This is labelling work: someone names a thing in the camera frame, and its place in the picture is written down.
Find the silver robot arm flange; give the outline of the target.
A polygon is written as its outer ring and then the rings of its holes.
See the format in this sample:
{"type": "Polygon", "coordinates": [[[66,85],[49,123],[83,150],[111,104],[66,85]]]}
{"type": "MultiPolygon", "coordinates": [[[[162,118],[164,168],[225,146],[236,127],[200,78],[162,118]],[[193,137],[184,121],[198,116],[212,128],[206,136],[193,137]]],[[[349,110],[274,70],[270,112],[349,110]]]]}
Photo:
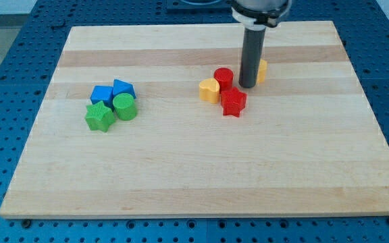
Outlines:
{"type": "Polygon", "coordinates": [[[246,29],[275,28],[289,15],[293,0],[231,0],[232,17],[246,29]]]}

